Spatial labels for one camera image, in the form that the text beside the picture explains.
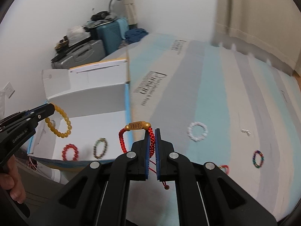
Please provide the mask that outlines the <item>person's left hand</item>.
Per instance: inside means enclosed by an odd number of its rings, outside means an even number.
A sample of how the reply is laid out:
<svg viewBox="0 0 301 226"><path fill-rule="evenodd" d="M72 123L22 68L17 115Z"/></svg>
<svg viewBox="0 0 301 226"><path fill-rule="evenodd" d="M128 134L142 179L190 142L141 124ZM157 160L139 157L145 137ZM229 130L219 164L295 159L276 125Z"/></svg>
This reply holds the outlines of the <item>person's left hand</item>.
<svg viewBox="0 0 301 226"><path fill-rule="evenodd" d="M1 187L3 190L10 190L10 197L22 204L26 199L26 191L22 184L14 155L8 160L6 166L7 171L1 173Z"/></svg>

